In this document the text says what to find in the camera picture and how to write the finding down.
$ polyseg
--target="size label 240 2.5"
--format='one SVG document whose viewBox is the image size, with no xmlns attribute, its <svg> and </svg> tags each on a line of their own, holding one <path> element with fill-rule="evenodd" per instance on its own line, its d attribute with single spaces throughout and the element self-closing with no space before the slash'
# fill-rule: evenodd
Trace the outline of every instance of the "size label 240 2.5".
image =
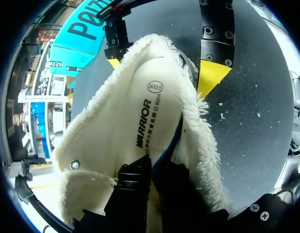
<svg viewBox="0 0 300 233">
<path fill-rule="evenodd" d="M 159 93 L 164 89 L 164 85 L 160 81 L 151 81 L 148 83 L 148 90 L 152 93 Z"/>
</svg>

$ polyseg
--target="white fleece boot liner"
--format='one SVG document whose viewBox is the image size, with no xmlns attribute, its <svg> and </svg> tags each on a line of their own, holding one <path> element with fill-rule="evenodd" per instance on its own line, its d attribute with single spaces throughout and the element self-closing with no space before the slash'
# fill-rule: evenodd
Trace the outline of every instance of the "white fleece boot liner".
<svg viewBox="0 0 300 233">
<path fill-rule="evenodd" d="M 228 208 L 219 171 L 219 155 L 210 125 L 182 67 L 179 52 L 164 36 L 137 41 L 97 91 L 88 107 L 69 125 L 53 160 L 64 221 L 81 219 L 82 209 L 103 210 L 117 172 L 149 153 L 154 164 L 168 148 L 183 113 L 181 139 L 173 160 L 189 168 L 196 188 L 213 211 Z M 79 162 L 71 170 L 71 161 Z M 148 232 L 160 232 L 158 195 L 151 187 Z"/>
</svg>

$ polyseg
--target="black mechanical bracket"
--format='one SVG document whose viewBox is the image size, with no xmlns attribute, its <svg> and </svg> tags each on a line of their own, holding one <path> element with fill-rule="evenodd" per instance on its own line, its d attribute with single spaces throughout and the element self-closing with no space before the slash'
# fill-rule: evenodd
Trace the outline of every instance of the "black mechanical bracket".
<svg viewBox="0 0 300 233">
<path fill-rule="evenodd" d="M 230 68 L 235 55 L 233 0 L 200 0 L 203 24 L 201 59 Z"/>
<path fill-rule="evenodd" d="M 97 17 L 99 21 L 104 21 L 106 40 L 108 48 L 105 55 L 108 59 L 121 60 L 127 49 L 133 43 L 129 43 L 127 29 L 123 17 L 131 14 L 131 9 L 156 0 L 115 0 L 101 10 Z"/>
<path fill-rule="evenodd" d="M 118 183 L 104 208 L 103 215 L 84 210 L 74 233 L 145 233 L 147 202 L 151 184 L 151 160 L 148 155 L 118 172 Z"/>
</svg>

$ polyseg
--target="metal rivet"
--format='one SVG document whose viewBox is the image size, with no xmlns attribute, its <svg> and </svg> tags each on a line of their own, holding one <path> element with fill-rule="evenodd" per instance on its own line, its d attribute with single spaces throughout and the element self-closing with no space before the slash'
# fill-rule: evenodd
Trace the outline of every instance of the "metal rivet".
<svg viewBox="0 0 300 233">
<path fill-rule="evenodd" d="M 250 210 L 251 210 L 252 212 L 258 212 L 258 211 L 260 210 L 260 206 L 259 206 L 258 204 L 252 204 L 252 205 L 250 206 Z"/>
<path fill-rule="evenodd" d="M 233 39 L 234 38 L 234 34 L 231 31 L 225 32 L 225 36 L 228 39 Z"/>
<path fill-rule="evenodd" d="M 203 5 L 203 6 L 207 6 L 208 1 L 207 0 L 200 0 L 200 4 Z"/>
<path fill-rule="evenodd" d="M 205 32 L 206 34 L 208 34 L 208 35 L 211 35 L 211 34 L 213 34 L 213 29 L 210 28 L 210 27 L 205 27 L 204 32 Z"/>
<path fill-rule="evenodd" d="M 207 56 L 206 56 L 206 60 L 207 60 L 207 61 L 212 61 L 212 60 L 213 60 L 213 56 L 210 55 L 210 54 L 207 55 Z"/>
<path fill-rule="evenodd" d="M 232 65 L 232 61 L 227 59 L 227 60 L 225 60 L 225 64 L 226 64 L 226 66 L 230 67 Z"/>
<path fill-rule="evenodd" d="M 225 4 L 225 8 L 228 9 L 228 10 L 232 10 L 233 6 L 232 6 L 231 3 L 227 3 L 227 4 Z"/>
<path fill-rule="evenodd" d="M 71 170 L 78 170 L 79 167 L 80 167 L 80 163 L 78 162 L 78 160 L 72 160 L 70 162 L 70 169 Z"/>
<path fill-rule="evenodd" d="M 262 221 L 267 221 L 269 219 L 269 213 L 267 211 L 262 212 L 260 218 Z"/>
</svg>

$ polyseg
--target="blue signage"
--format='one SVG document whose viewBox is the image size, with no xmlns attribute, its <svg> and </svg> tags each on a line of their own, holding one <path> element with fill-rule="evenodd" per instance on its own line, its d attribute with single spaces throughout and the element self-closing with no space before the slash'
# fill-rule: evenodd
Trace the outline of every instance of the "blue signage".
<svg viewBox="0 0 300 233">
<path fill-rule="evenodd" d="M 50 50 L 50 72 L 75 77 L 99 54 L 104 23 L 96 17 L 114 0 L 85 0 L 57 34 Z"/>
</svg>

